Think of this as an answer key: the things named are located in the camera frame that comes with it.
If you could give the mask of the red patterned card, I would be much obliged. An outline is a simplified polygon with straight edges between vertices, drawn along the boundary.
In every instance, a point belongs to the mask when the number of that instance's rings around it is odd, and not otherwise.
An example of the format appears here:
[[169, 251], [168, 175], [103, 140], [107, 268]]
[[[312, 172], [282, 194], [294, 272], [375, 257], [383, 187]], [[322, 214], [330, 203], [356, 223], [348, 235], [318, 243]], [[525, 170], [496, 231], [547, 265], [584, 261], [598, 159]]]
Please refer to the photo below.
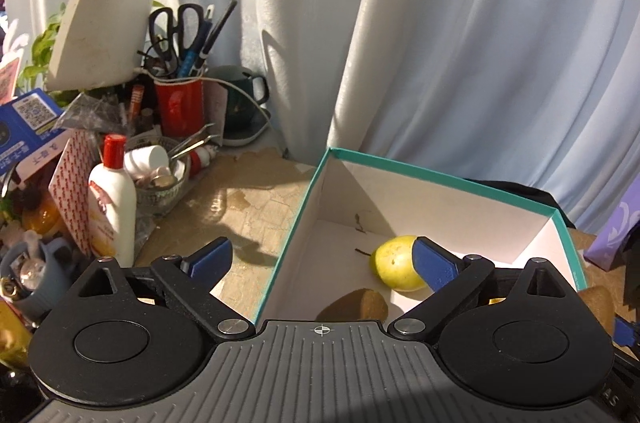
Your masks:
[[49, 184], [62, 220], [82, 253], [91, 256], [88, 178], [96, 163], [96, 145], [87, 131], [67, 130], [68, 139]]

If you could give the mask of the white router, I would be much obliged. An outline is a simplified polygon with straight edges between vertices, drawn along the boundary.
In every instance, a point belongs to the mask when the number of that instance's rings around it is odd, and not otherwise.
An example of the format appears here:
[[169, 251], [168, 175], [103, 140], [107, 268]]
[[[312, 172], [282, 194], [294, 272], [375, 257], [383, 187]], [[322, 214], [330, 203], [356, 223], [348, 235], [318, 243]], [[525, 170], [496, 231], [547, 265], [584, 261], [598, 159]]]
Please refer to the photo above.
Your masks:
[[92, 90], [129, 81], [140, 65], [153, 0], [68, 0], [46, 87]]

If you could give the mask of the dark green mug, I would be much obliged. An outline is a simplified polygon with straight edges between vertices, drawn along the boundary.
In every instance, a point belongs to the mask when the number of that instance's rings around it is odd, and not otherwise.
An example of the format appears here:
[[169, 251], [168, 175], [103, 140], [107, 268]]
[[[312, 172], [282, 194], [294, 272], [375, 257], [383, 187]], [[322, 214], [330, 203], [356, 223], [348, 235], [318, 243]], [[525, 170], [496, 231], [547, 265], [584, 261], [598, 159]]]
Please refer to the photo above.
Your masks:
[[241, 66], [217, 67], [212, 76], [230, 83], [222, 85], [227, 92], [222, 144], [243, 147], [253, 143], [267, 128], [269, 113], [265, 104], [270, 97], [267, 79]]

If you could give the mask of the green yellow pear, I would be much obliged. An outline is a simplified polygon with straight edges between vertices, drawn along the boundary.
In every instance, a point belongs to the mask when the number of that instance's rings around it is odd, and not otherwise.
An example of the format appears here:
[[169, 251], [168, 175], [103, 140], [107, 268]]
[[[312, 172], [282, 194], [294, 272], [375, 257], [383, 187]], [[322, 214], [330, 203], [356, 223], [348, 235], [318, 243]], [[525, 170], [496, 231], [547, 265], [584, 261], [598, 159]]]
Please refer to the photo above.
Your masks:
[[400, 293], [412, 293], [426, 287], [426, 282], [413, 267], [412, 248], [416, 239], [416, 235], [400, 235], [387, 240], [370, 255], [372, 273], [386, 287]]

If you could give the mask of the orange jar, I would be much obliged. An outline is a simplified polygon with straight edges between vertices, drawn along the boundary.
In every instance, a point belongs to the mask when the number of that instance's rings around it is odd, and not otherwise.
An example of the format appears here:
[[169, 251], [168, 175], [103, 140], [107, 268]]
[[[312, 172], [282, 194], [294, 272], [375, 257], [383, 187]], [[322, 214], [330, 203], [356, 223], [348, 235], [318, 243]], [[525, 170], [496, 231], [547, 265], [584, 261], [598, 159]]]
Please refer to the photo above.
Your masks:
[[38, 233], [43, 239], [53, 239], [64, 232], [62, 215], [48, 191], [24, 200], [22, 226], [25, 230]]

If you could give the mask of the white lotion bottle red cap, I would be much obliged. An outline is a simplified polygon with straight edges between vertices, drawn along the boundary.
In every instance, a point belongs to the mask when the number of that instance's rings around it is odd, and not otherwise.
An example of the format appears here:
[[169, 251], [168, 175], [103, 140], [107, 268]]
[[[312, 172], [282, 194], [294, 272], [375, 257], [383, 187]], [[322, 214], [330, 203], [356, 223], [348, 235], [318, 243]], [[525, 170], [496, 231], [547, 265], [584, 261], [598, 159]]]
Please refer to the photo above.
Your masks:
[[126, 137], [104, 138], [102, 162], [88, 178], [88, 229], [96, 256], [112, 257], [122, 267], [134, 266], [137, 192], [124, 168]]

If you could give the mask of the blue QR code box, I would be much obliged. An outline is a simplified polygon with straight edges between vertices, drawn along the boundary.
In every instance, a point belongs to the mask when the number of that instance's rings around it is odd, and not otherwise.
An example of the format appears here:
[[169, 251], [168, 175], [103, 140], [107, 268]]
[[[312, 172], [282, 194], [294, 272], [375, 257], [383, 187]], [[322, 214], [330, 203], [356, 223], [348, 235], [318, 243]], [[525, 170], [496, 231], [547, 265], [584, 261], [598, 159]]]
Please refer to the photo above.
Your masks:
[[39, 88], [1, 107], [2, 175], [17, 165], [20, 180], [27, 180], [62, 154], [72, 132], [55, 127], [61, 114], [62, 109]]

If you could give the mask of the purple paper bag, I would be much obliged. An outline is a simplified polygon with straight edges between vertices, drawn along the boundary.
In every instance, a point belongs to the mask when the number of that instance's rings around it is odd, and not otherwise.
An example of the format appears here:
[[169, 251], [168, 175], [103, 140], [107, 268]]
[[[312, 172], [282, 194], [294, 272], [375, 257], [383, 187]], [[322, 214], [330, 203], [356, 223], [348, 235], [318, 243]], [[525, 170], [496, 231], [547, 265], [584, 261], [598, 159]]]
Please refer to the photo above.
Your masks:
[[639, 180], [635, 180], [624, 192], [620, 202], [608, 217], [584, 258], [604, 271], [614, 267], [616, 258], [622, 252], [629, 232], [639, 221]]

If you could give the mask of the red pen cup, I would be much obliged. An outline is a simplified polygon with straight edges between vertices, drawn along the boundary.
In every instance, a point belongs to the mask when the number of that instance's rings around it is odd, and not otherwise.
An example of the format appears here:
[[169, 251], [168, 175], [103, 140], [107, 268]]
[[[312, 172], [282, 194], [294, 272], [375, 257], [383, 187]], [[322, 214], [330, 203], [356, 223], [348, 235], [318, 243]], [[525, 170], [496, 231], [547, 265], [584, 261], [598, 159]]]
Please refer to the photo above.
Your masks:
[[204, 126], [202, 79], [155, 79], [154, 90], [165, 136], [183, 138]]

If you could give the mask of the brown kiwi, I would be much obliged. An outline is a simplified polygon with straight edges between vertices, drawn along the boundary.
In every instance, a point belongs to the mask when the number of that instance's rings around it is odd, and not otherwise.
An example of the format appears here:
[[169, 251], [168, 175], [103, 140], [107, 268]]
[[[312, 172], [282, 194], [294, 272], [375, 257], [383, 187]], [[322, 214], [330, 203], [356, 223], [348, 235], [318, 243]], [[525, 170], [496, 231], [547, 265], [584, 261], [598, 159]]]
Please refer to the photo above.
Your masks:
[[597, 321], [609, 336], [614, 335], [615, 306], [610, 291], [603, 285], [594, 285], [578, 292]]
[[316, 320], [321, 322], [376, 320], [384, 322], [388, 305], [381, 293], [372, 289], [349, 292], [324, 307]]

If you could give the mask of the teal cardboard box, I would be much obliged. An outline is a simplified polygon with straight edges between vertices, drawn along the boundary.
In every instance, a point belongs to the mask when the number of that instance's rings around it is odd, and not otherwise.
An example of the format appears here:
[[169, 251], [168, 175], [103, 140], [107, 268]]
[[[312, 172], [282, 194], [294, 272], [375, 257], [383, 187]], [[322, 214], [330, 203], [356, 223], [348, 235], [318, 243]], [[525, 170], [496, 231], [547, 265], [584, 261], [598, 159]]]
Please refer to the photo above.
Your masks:
[[397, 318], [427, 299], [374, 276], [369, 253], [398, 235], [424, 235], [462, 257], [501, 268], [551, 261], [575, 290], [587, 279], [559, 211], [471, 180], [341, 148], [326, 150], [256, 313], [312, 320], [343, 295], [372, 289]]

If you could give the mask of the green plant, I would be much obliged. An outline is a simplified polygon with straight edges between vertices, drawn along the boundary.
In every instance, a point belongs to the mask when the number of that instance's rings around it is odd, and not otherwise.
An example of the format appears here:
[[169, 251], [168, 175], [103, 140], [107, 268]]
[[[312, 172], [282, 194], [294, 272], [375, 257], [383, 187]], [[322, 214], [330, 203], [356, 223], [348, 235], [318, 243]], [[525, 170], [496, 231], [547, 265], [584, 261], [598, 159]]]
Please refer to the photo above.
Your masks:
[[53, 47], [65, 11], [66, 4], [62, 3], [58, 11], [49, 17], [47, 27], [32, 43], [32, 59], [17, 78], [17, 88], [21, 92], [30, 92], [36, 87], [43, 87], [43, 83], [46, 82]]

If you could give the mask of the blue grey mug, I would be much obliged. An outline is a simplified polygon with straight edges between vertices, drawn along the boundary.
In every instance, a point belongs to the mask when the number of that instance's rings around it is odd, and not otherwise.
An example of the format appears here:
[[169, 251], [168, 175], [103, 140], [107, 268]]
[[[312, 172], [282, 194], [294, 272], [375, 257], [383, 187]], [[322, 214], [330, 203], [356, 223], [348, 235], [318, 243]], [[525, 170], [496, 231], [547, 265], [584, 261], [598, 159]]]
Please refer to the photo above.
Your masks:
[[63, 237], [42, 242], [27, 232], [1, 260], [1, 296], [23, 317], [40, 323], [70, 288], [74, 269]]

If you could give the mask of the black scissors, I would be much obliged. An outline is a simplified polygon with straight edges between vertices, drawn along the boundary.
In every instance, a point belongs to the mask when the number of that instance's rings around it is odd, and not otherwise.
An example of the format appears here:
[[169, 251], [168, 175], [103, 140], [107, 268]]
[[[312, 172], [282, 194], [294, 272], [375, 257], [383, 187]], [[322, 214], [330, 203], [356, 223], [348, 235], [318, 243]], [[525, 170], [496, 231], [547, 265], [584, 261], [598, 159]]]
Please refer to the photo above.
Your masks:
[[148, 18], [151, 50], [167, 74], [175, 73], [195, 43], [195, 35], [188, 41], [188, 30], [200, 30], [204, 21], [204, 8], [200, 4], [186, 3], [174, 12], [170, 7], [154, 9]]

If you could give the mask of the glass bowl with utensils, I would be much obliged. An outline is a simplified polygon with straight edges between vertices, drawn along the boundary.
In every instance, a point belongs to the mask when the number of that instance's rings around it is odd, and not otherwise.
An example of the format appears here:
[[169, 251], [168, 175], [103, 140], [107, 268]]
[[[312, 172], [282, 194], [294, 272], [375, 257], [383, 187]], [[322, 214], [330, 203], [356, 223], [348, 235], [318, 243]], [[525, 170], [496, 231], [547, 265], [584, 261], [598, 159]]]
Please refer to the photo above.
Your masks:
[[177, 140], [154, 133], [131, 137], [126, 143], [125, 170], [134, 180], [142, 214], [166, 215], [186, 191], [191, 163], [174, 157]]

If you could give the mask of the white curtain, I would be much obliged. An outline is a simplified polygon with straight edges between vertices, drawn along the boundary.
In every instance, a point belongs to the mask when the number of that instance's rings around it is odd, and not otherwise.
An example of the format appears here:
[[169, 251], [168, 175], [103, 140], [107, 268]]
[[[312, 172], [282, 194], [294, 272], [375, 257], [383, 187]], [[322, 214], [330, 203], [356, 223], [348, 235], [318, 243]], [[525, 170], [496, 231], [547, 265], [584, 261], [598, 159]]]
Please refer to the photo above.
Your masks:
[[[38, 34], [66, 0], [8, 0]], [[639, 0], [159, 0], [238, 9], [210, 62], [267, 76], [291, 156], [329, 146], [549, 191], [597, 232], [639, 172]]]

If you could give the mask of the yellow snack packet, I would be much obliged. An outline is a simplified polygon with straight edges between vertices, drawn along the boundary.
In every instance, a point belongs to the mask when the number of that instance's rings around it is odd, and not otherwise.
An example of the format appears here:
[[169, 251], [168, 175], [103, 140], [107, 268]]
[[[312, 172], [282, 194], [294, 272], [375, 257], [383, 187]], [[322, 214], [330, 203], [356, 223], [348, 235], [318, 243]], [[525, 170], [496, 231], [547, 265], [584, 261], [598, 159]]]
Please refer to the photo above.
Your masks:
[[7, 302], [0, 304], [0, 360], [13, 370], [28, 369], [30, 333]]

